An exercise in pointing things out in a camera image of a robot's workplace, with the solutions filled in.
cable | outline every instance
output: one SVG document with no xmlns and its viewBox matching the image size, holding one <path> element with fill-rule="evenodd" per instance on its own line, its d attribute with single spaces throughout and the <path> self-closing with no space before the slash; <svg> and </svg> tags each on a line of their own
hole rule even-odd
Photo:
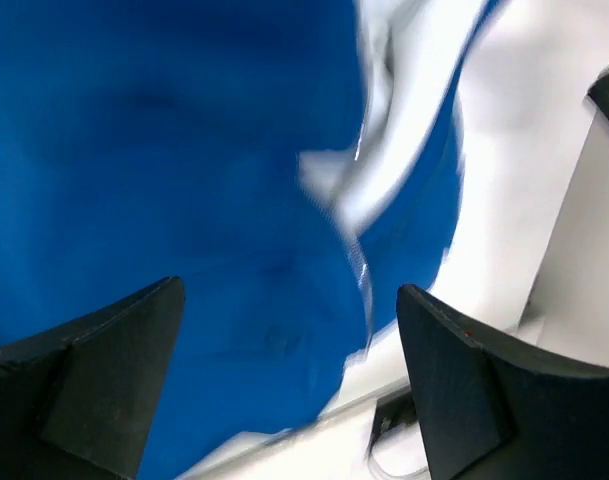
<svg viewBox="0 0 609 480">
<path fill-rule="evenodd" d="M 406 386 L 392 392 L 377 402 L 371 441 L 366 452 L 366 466 L 376 480 L 430 480 L 428 466 L 404 475 L 392 475 L 386 472 L 377 462 L 373 450 L 384 438 L 394 432 L 417 424 L 417 412 L 411 387 Z"/>
<path fill-rule="evenodd" d="M 431 480 L 431 473 L 428 466 L 415 470 L 411 473 L 403 475 L 392 475 L 384 470 L 381 465 L 375 460 L 373 451 L 370 451 L 366 460 L 368 471 L 376 480 Z"/>
</svg>

blue fabric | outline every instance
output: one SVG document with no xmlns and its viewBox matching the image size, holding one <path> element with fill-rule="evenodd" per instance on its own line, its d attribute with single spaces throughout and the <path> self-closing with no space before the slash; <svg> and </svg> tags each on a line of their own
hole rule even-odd
<svg viewBox="0 0 609 480">
<path fill-rule="evenodd" d="M 355 17 L 351 0 L 0 0 L 0 344 L 186 284 L 140 479 L 313 421 L 364 345 L 342 242 L 296 180 L 298 152 L 358 135 Z M 378 327 L 452 237 L 453 92 L 362 239 Z"/>
</svg>

white surface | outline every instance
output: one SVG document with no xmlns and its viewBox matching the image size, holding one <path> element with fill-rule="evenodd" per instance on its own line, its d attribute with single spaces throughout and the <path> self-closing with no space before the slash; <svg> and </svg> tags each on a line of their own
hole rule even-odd
<svg viewBox="0 0 609 480">
<path fill-rule="evenodd" d="M 517 324 L 591 123 L 586 89 L 608 64 L 609 0 L 512 0 L 489 29 L 459 92 L 466 179 L 437 296 L 498 328 Z M 329 409 L 406 377 L 396 327 L 365 362 L 352 362 Z M 313 450 L 300 455 L 322 461 Z M 405 455 L 396 472 L 405 462 L 414 468 Z M 249 472 L 227 478 L 293 478 L 289 465 Z M 346 474 L 370 478 L 364 469 Z"/>
<path fill-rule="evenodd" d="M 609 366 L 609 126 L 598 114 L 533 292 L 543 348 Z"/>
<path fill-rule="evenodd" d="M 233 460 L 202 474 L 194 471 L 187 480 L 343 478 L 363 465 L 376 403 L 375 397 L 367 399 L 255 453 L 251 461 L 239 458 L 239 466 Z"/>
</svg>

blue cloth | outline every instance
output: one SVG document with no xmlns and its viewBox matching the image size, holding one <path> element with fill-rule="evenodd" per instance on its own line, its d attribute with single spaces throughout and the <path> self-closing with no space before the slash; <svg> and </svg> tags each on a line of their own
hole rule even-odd
<svg viewBox="0 0 609 480">
<path fill-rule="evenodd" d="M 0 0 L 0 344 L 186 284 L 140 479 L 313 421 L 364 346 L 344 246 L 297 185 L 300 151 L 358 135 L 356 28 L 351 0 Z M 453 234 L 456 80 L 362 238 L 378 328 Z"/>
</svg>

wire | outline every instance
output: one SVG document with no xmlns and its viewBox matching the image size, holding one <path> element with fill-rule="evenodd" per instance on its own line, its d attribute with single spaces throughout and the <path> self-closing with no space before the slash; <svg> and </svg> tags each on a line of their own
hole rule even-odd
<svg viewBox="0 0 609 480">
<path fill-rule="evenodd" d="M 431 473 L 429 472 L 428 467 L 420 468 L 419 470 L 403 475 L 392 475 L 384 470 L 377 460 L 375 460 L 372 451 L 368 454 L 366 466 L 376 480 L 431 480 Z"/>
</svg>

